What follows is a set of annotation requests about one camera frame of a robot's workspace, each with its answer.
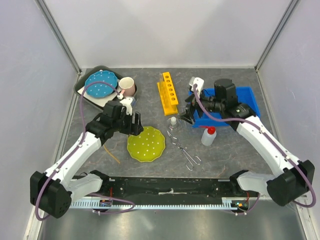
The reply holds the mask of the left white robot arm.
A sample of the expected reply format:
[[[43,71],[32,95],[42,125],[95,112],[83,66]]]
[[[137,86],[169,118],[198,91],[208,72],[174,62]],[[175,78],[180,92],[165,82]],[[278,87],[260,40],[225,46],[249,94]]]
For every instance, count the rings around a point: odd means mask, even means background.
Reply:
[[[51,167],[30,177],[30,203],[37,210],[58,219],[71,204],[91,193],[106,196],[110,185],[96,171],[73,180],[86,160],[111,139],[114,133],[138,136],[143,132],[141,115],[133,113],[135,98],[127,96],[120,101],[110,100],[93,120],[85,125],[75,144]]]

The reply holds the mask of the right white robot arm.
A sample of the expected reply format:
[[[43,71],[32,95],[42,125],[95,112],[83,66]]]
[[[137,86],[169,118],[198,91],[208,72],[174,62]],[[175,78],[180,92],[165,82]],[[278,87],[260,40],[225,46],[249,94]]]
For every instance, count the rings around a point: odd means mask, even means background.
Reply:
[[[192,77],[189,81],[191,94],[185,100],[185,111],[181,119],[194,124],[194,113],[207,115],[213,121],[226,123],[244,137],[265,160],[271,174],[242,170],[232,175],[229,191],[235,197],[246,191],[269,196],[279,206],[291,202],[312,208],[317,197],[312,187],[315,166],[310,160],[301,161],[266,129],[256,112],[246,103],[240,102],[236,86],[231,79],[214,82],[214,95],[206,96],[204,80]]]

